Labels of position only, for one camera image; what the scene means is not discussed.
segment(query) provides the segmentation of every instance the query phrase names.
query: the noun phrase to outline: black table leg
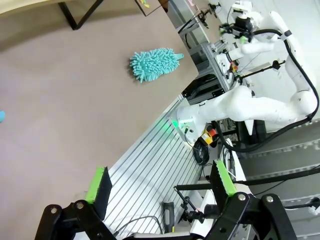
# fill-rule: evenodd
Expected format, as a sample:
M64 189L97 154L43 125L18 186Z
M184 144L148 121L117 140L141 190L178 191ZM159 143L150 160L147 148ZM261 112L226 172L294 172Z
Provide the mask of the black table leg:
M86 22L86 20L91 16L91 14L96 10L96 8L103 2L104 0L96 0L95 3L89 8L86 14L81 18L79 23L76 23L74 17L72 16L67 4L65 2L59 2L59 7L62 10L66 20L68 21L72 30L78 30L82 27L82 25Z

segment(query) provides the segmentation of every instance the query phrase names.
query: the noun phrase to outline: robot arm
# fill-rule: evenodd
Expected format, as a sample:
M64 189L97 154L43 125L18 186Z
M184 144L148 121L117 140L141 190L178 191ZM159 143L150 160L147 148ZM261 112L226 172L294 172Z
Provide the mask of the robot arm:
M271 29L281 32L282 40L286 40L289 43L290 51L295 60L297 60L311 83L315 86L316 79L304 60L300 45L281 16L277 12L272 11L269 13L268 18L263 20L260 18L259 21L254 22L249 17L254 15L250 12L241 15L243 18L247 17L246 23L248 23L249 19L249 22L252 24L241 25L243 28L249 26L249 28L243 29L243 34L239 33L241 27L237 23L241 23L241 21L237 21L237 19L234 25L229 26L229 31L236 33L238 37L245 36L247 33L255 36L253 29L259 29L260 26L273 26ZM261 42L262 44L273 45L274 36L274 33L264 33L260 36L259 40L265 38L265 42ZM251 52L259 52L257 45L252 44L254 43L245 44L248 51L251 49ZM296 93L291 97L289 102L281 102L268 97L253 97L252 91L249 88L238 86L214 99L179 108L177 111L178 126L185 132L187 141L194 143L202 135L206 123L210 123L211 121L230 118L237 122L263 120L290 124L314 113L318 105L318 99L290 56L288 56L285 62L285 69L296 85Z

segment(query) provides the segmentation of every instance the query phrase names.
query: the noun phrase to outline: metal slatted surface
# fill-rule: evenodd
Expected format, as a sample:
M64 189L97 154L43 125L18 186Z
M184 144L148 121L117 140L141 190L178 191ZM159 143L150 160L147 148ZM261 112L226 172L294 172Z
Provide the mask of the metal slatted surface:
M196 183L201 174L192 148L181 140L169 119L180 102L181 98L174 101L109 170L113 187L104 222L112 230L143 216L156 216L163 229L163 201L174 202L176 220L180 217L181 200L173 186ZM160 233L160 229L154 219L145 218L130 223L120 235L136 232Z

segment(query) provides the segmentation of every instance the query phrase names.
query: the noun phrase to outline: screw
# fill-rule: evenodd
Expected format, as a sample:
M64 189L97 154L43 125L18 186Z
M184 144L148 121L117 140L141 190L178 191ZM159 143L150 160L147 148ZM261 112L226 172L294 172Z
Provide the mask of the screw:
M55 207L51 209L51 213L55 214L57 212L58 209L56 209Z
M266 201L267 201L268 203L272 203L272 202L274 201L274 199L273 199L272 196L267 196L267 197L266 197Z
M246 200L246 196L243 195L243 194L239 194L238 199L239 199L240 201L244 201L244 200Z
M78 203L76 204L76 207L77 207L78 209L82 209L82 208L84 207L84 204L83 204L82 202L78 202Z

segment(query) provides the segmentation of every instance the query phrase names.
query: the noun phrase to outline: blue object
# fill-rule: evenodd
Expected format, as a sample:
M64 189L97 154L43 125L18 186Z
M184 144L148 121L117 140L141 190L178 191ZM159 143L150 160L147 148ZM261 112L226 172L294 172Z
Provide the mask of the blue object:
M184 58L182 53L175 54L172 48L158 48L151 51L134 53L130 58L130 66L136 79L150 82L156 80L162 74L173 72L180 64L179 59Z
M6 113L4 111L0 111L0 123L5 120Z

